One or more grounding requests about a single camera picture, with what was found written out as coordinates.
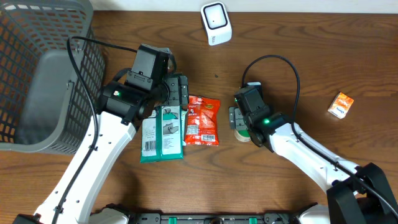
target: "barcode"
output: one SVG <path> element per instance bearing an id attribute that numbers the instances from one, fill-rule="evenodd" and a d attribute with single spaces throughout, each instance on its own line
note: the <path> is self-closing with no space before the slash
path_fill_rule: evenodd
<path id="1" fill-rule="evenodd" d="M 153 151 L 153 150 L 156 150 L 156 140 L 145 142 L 145 151 Z"/>
<path id="2" fill-rule="evenodd" d="M 201 135 L 201 140 L 202 141 L 215 142 L 216 141 L 216 136 L 214 134 L 202 134 Z"/>

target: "white plastic object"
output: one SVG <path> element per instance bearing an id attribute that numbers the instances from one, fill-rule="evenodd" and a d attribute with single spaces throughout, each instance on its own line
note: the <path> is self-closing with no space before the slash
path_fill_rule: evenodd
<path id="1" fill-rule="evenodd" d="M 62 206 L 63 212 L 58 216 L 57 224 L 81 224 L 89 222 L 90 212 L 98 192 L 101 190 L 115 160 L 136 133 L 136 129 L 131 123 L 128 125 L 121 124 L 121 118 L 115 115 L 102 112 L 97 117 L 99 122 L 99 136 L 96 146 L 98 148 L 91 153 L 75 183 L 72 185 L 67 195 L 67 200 Z M 55 213 L 54 208 L 58 205 L 69 181 L 86 156 L 88 147 L 93 142 L 93 137 L 94 122 L 93 118 L 91 118 L 86 136 L 60 182 L 35 212 L 35 214 L 40 215 L 39 221 L 41 223 L 47 224 L 52 222 Z M 114 219 L 116 222 L 109 223 L 121 223 L 123 218 L 120 218 L 120 214 L 117 215 L 119 218 L 116 217 Z"/>
<path id="2" fill-rule="evenodd" d="M 104 208 L 100 213 L 90 216 L 90 224 L 127 224 L 128 217 L 115 209 Z"/>
<path id="3" fill-rule="evenodd" d="M 301 224 L 330 224 L 329 209 L 323 205 L 312 206 L 298 220 Z"/>
<path id="4" fill-rule="evenodd" d="M 202 6 L 200 13 L 209 45 L 213 46 L 231 40 L 232 27 L 222 2 L 206 4 Z"/>
<path id="5" fill-rule="evenodd" d="M 357 164 L 347 161 L 346 159 L 343 159 L 329 151 L 319 142 L 305 134 L 300 126 L 296 123 L 295 129 L 299 134 L 301 134 L 301 137 L 317 151 L 328 156 L 333 161 L 338 161 L 340 165 L 352 173 L 356 173 L 355 167 L 358 166 Z M 297 140 L 292 131 L 292 125 L 290 123 L 284 124 L 277 128 L 275 133 L 269 136 L 269 144 L 276 154 L 288 159 L 290 162 L 293 162 L 313 181 L 315 181 L 315 183 L 317 183 L 325 193 L 329 188 L 332 187 L 332 183 L 335 180 L 343 181 L 349 177 L 343 171 L 336 169 L 324 158 L 318 156 L 302 142 Z"/>

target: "tape roll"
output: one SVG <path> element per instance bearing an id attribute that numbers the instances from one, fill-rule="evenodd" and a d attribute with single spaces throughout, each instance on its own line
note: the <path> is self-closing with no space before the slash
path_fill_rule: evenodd
<path id="1" fill-rule="evenodd" d="M 250 141 L 249 133 L 248 131 L 237 131 L 236 129 L 234 130 L 234 134 L 237 140 L 241 142 L 248 142 Z"/>

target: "green package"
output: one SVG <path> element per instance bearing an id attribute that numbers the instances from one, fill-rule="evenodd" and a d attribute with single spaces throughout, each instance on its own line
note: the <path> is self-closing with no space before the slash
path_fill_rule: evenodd
<path id="1" fill-rule="evenodd" d="M 142 122 L 141 163 L 183 159 L 181 106 L 163 106 Z"/>

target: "packaged item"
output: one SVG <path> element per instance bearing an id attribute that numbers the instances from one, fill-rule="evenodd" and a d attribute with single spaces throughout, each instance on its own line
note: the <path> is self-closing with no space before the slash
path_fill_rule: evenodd
<path id="1" fill-rule="evenodd" d="M 353 99 L 340 92 L 337 94 L 335 100 L 333 100 L 333 103 L 330 105 L 328 111 L 336 117 L 343 119 L 353 103 Z"/>
<path id="2" fill-rule="evenodd" d="M 187 143 L 185 143 L 185 118 L 187 117 L 187 111 L 181 110 L 181 138 L 182 138 L 182 146 L 186 146 Z"/>
<path id="3" fill-rule="evenodd" d="M 180 115 L 180 106 L 163 106 L 142 122 L 141 163 L 183 159 Z"/>
<path id="4" fill-rule="evenodd" d="M 187 145 L 218 146 L 217 112 L 220 101 L 200 96 L 189 96 Z"/>

